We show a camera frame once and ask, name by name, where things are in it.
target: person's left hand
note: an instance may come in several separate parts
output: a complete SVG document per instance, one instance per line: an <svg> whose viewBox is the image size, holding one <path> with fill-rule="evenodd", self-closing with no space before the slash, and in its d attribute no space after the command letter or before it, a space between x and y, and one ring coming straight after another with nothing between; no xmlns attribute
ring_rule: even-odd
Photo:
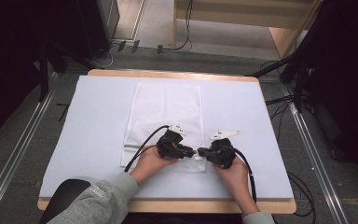
<svg viewBox="0 0 358 224"><path fill-rule="evenodd" d="M147 178L158 173L167 165L174 164L178 159L163 159L158 154L157 147L151 147L139 157L135 169L130 173L138 185Z"/></svg>

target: white cloth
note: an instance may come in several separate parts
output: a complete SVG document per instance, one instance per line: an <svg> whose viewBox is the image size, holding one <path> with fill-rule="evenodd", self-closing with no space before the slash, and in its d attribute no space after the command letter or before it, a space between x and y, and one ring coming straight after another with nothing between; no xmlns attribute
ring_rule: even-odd
<svg viewBox="0 0 358 224"><path fill-rule="evenodd" d="M121 154L121 166L127 166L139 146L163 125L179 124L186 136L181 144L197 150L205 147L202 103L199 86L137 83L132 99L129 124ZM147 146L155 145L166 129L156 133ZM185 157L168 172L204 172L206 160L198 157Z"/></svg>

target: wrist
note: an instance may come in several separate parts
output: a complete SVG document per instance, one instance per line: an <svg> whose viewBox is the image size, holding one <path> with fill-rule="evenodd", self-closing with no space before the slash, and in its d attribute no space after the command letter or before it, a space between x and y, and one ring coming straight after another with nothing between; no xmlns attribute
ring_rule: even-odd
<svg viewBox="0 0 358 224"><path fill-rule="evenodd" d="M246 192L241 195L234 195L234 199L244 216L260 212L250 193Z"/></svg>
<svg viewBox="0 0 358 224"><path fill-rule="evenodd" d="M135 180L136 184L140 186L144 181L145 178L141 175L136 168L130 173L130 176Z"/></svg>

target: gray sleeve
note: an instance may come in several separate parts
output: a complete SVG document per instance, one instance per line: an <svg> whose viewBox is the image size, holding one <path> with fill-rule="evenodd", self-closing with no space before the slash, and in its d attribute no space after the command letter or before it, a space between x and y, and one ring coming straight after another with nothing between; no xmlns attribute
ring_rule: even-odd
<svg viewBox="0 0 358 224"><path fill-rule="evenodd" d="M49 223L121 223L127 203L139 191L135 180L121 173L114 181L100 181L84 190L74 202Z"/></svg>
<svg viewBox="0 0 358 224"><path fill-rule="evenodd" d="M257 212L242 218L243 224L274 224L272 215L266 212Z"/></svg>

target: white paper surface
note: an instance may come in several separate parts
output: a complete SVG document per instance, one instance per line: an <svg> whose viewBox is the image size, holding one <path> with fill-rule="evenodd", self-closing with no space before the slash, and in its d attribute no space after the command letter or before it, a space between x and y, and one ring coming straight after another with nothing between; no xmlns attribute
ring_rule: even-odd
<svg viewBox="0 0 358 224"><path fill-rule="evenodd" d="M138 82L200 86L205 144L217 130L240 131L230 141L252 167L257 197L293 198L259 83L142 77L80 77L40 197L51 197L68 178L92 184L123 171L120 154ZM204 173L160 172L135 197L231 198L209 162Z"/></svg>
<svg viewBox="0 0 358 224"><path fill-rule="evenodd" d="M163 125L180 125L186 136L180 144L197 150L205 147L202 104L199 86L137 83L133 94L130 120L124 146L141 146L142 143ZM155 145L166 132L160 130L147 146ZM121 166L126 167L135 152L124 147L121 152ZM164 168L164 172L203 172L206 160L196 155L183 158L176 164Z"/></svg>

